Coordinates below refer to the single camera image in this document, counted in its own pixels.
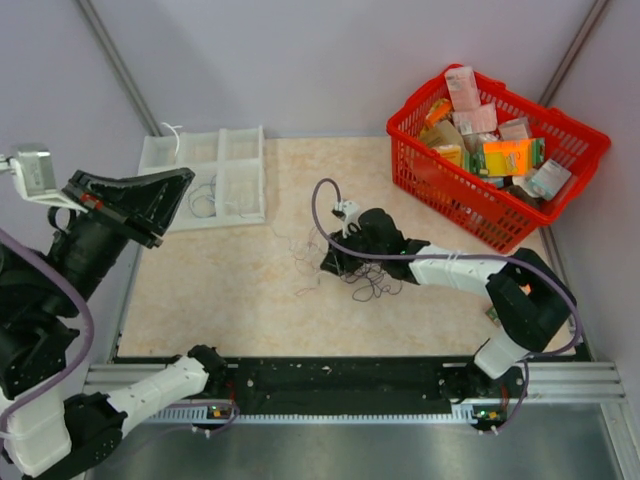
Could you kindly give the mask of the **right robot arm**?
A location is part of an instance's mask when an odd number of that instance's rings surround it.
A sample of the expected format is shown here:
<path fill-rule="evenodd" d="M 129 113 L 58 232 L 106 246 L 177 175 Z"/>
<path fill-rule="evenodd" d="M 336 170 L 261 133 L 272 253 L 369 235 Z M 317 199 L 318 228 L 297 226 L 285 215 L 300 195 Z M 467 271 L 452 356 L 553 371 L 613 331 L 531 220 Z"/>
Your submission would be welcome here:
<path fill-rule="evenodd" d="M 573 294 L 531 249 L 511 256 L 461 255 L 405 237 L 381 208 L 362 211 L 342 200 L 332 213 L 342 226 L 328 236 L 322 270 L 346 277 L 376 266 L 401 282 L 449 287 L 491 301 L 496 333 L 464 367 L 440 380 L 443 396 L 456 403 L 492 394 L 517 362 L 544 352 L 576 307 Z"/>

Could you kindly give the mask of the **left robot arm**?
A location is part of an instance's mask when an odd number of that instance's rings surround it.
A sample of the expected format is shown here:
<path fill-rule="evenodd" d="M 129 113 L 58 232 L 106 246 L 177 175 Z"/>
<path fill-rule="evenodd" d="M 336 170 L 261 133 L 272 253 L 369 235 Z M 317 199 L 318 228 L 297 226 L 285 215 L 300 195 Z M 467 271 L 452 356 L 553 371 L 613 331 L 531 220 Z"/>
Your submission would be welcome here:
<path fill-rule="evenodd" d="M 206 345 L 129 387 L 64 396 L 71 344 L 91 344 L 88 300 L 129 243 L 158 247 L 194 180 L 186 167 L 110 179 L 77 171 L 49 209 L 69 211 L 47 253 L 1 238 L 1 453 L 26 479 L 70 479 L 99 465 L 139 424 L 191 396 L 226 387 Z"/>

